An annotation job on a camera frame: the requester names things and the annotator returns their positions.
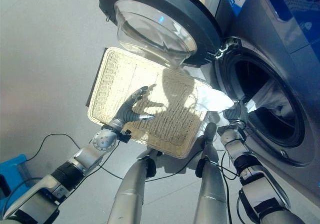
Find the front-loading washing machine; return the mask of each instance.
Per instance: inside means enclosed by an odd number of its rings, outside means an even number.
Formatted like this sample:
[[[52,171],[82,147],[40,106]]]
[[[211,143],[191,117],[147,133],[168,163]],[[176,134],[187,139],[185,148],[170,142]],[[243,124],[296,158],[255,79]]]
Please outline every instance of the front-loading washing machine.
[[[234,101],[271,83],[277,100],[249,113],[247,145],[320,207],[320,0],[99,1],[131,52],[201,67]]]

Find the gray floor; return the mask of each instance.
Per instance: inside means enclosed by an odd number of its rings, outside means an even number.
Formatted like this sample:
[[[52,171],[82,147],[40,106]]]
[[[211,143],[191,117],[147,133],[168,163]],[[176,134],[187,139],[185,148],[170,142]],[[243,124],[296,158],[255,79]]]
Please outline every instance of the gray floor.
[[[1,0],[1,161],[20,153],[31,157],[50,133],[67,133],[80,146],[91,139],[100,127],[87,118],[85,102],[104,48],[119,46],[116,32],[105,22],[98,0]],[[136,142],[121,144],[105,167],[123,176],[144,149]],[[76,150],[64,136],[49,137],[27,167],[32,176],[41,177]],[[162,157],[157,176],[175,172],[185,162]],[[196,164],[197,159],[181,174],[146,184],[141,223],[192,223],[201,185],[194,175]],[[292,210],[308,224],[319,223],[319,210],[277,179]],[[119,184],[97,172],[61,205],[55,223],[106,223]],[[238,224],[240,183],[229,185],[233,222]],[[241,214],[251,223],[242,208]]]

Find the wicker basket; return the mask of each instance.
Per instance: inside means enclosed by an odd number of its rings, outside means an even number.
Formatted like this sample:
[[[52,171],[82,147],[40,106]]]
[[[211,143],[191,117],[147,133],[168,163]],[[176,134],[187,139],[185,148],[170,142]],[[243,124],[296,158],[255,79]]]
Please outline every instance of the wicker basket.
[[[191,77],[128,51],[109,48],[102,60],[88,117],[100,125],[108,123],[123,102],[142,86],[149,89],[133,110],[154,114],[155,119],[129,122],[124,129],[131,130],[132,138],[139,143],[185,158],[206,115],[194,106],[197,88],[208,85]]]

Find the wire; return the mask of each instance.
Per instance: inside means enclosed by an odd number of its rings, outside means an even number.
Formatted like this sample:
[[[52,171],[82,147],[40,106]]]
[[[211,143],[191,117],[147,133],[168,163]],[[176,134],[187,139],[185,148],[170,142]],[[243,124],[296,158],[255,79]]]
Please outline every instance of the wire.
[[[151,180],[146,180],[146,183],[147,183],[147,182],[156,181],[156,180],[160,180],[160,179],[164,179],[164,178],[169,178],[169,177],[172,177],[172,176],[178,174],[178,173],[181,172],[183,169],[185,169],[185,168],[187,167],[187,165],[192,161],[192,159],[195,158],[195,157],[196,157],[199,153],[201,153],[201,152],[202,152],[202,150],[196,152],[196,153],[189,159],[189,161],[187,161],[187,163],[186,163],[179,171],[177,171],[176,173],[173,173],[173,174],[171,174],[171,175],[164,176],[164,177],[161,177],[161,178],[155,178],[155,179],[151,179]]]
[[[239,202],[240,202],[240,196],[238,196],[238,200],[237,200],[237,202],[236,202],[236,213],[237,213],[237,215],[238,215],[238,218],[240,219],[240,222],[241,222],[242,224],[246,224],[246,223],[242,220],[242,218],[241,218],[241,216],[240,216],[240,212],[239,212]]]
[[[120,179],[120,180],[123,180],[123,178],[121,178],[121,177],[117,176],[116,174],[108,171],[108,170],[105,169],[103,166],[100,166],[100,167],[101,167],[103,170],[105,170],[107,173],[109,173],[110,175],[114,176],[115,178],[118,178],[118,179]]]
[[[224,168],[224,157],[225,157],[226,153],[223,154],[222,158],[221,158],[221,167]],[[237,173],[232,173],[234,174],[234,177],[233,178],[229,178],[228,176],[226,176],[225,174],[223,174],[225,176],[225,178],[229,179],[229,180],[234,180],[238,177],[238,174]]]
[[[102,163],[102,165],[99,165],[99,168],[97,170],[95,170],[94,172],[90,173],[88,176],[86,176],[79,184],[78,186],[73,190],[72,193],[70,193],[70,195],[68,196],[68,199],[71,197],[71,195],[80,187],[80,185],[91,175],[95,174],[97,171],[99,171],[103,165],[108,161],[108,159],[111,157],[112,153],[114,153],[114,151],[117,149],[117,147],[120,144],[120,140],[118,141],[118,144],[116,145],[116,147],[111,151],[111,153],[109,154],[109,156],[106,158],[106,160]]]
[[[70,138],[71,141],[76,145],[76,147],[77,147],[78,149],[80,149],[80,147],[77,145],[77,143],[76,143],[76,142],[73,140],[73,138],[70,137],[68,134],[65,134],[65,133],[51,133],[51,134],[45,136],[45,138],[43,139],[43,141],[42,141],[42,143],[41,143],[41,145],[40,145],[40,147],[39,147],[39,149],[38,149],[38,151],[37,151],[31,158],[27,159],[26,162],[32,160],[33,158],[35,158],[35,157],[38,155],[38,153],[40,152],[42,146],[44,145],[45,140],[46,140],[48,137],[53,136],[53,135],[64,135],[64,136],[67,136],[67,137]]]
[[[229,217],[229,223],[232,224],[232,219],[231,219],[231,211],[230,211],[230,199],[229,199],[229,185],[228,182],[226,180],[225,174],[224,174],[224,169],[221,166],[221,172],[222,172],[222,177],[224,179],[225,182],[225,186],[226,186],[226,206],[228,209],[228,217]]]
[[[4,216],[5,216],[5,211],[6,211],[6,208],[7,208],[7,204],[10,200],[10,198],[13,196],[13,194],[18,190],[19,187],[21,187],[23,184],[29,182],[29,181],[32,181],[32,180],[40,180],[42,178],[29,178],[27,180],[24,180],[23,182],[21,182],[18,186],[16,186],[12,192],[10,193],[10,195],[6,198],[6,201],[4,202],[3,204],[3,207],[2,207],[2,210],[1,210],[1,220],[4,219]]]

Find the laundry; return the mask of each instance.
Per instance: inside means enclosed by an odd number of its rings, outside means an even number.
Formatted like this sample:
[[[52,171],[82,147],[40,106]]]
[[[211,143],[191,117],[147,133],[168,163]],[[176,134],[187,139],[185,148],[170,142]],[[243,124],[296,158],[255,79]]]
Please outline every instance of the laundry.
[[[249,113],[264,107],[285,120],[290,120],[294,117],[290,102],[273,79],[265,83],[252,99],[249,100],[246,107]]]
[[[234,105],[234,102],[225,93],[210,87],[198,87],[197,93],[195,105],[197,111],[222,112]]]

